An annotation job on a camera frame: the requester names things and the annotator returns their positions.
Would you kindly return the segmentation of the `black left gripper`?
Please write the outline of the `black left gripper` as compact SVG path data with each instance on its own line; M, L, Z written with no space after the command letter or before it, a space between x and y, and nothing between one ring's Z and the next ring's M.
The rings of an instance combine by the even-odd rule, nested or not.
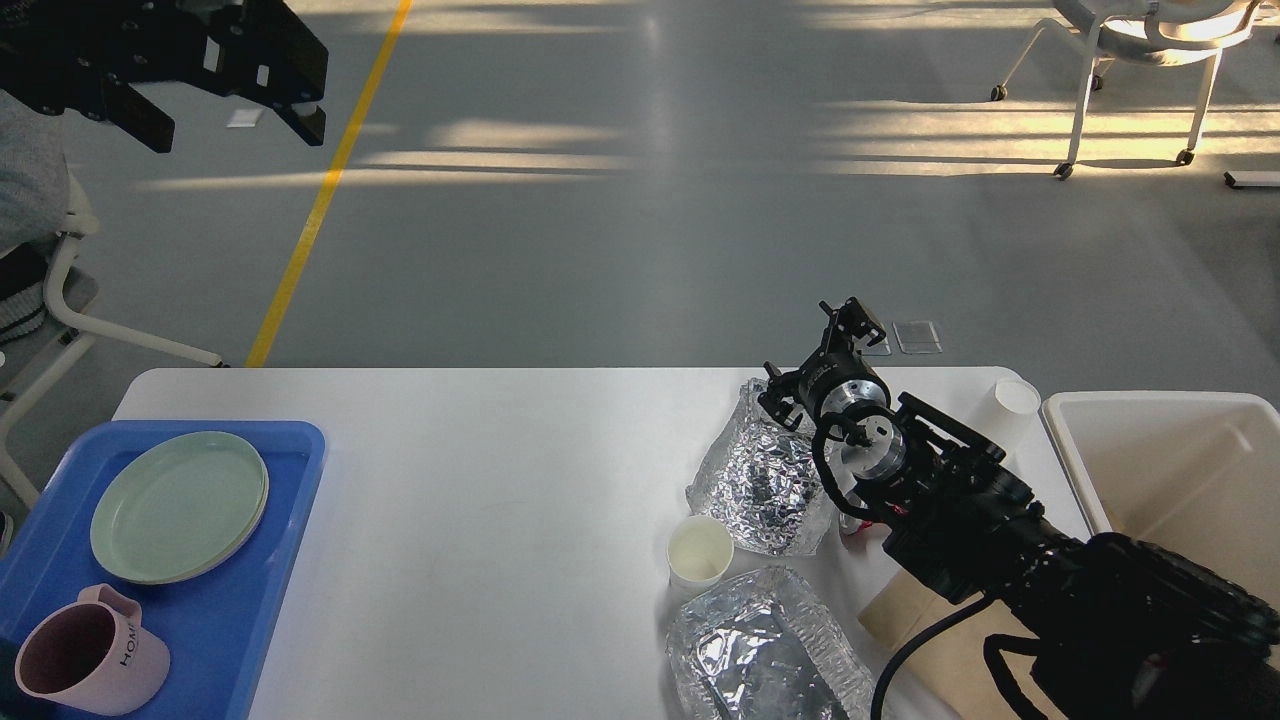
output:
M170 152L175 122L129 85L182 82L273 110L308 146L325 140L329 53L284 1L5 1L3 91L68 108Z

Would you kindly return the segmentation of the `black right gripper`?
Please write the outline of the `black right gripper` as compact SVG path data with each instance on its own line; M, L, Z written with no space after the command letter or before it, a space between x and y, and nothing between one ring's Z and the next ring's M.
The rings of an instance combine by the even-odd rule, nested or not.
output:
M887 340L884 327L856 299L838 307L819 301L828 323L819 348L799 368L782 372L763 364L764 389L756 402L764 414L787 432L799 432L809 416L845 413L867 405L890 406L890 388L856 351L881 346Z

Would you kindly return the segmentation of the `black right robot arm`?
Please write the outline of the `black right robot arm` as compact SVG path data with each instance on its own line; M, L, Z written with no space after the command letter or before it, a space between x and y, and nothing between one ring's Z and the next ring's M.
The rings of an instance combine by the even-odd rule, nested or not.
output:
M1055 528L995 441L910 395L892 396L861 351L884 328L856 299L822 305L827 327L795 370L764 365L759 405L785 429L814 425L812 460L842 515L888 529L884 552L956 606L905 643L876 682L928 641L1001 603L1028 630L984 638L997 692L1041 719L1007 662L1069 719L1275 719L1277 612L1243 587L1116 532Z

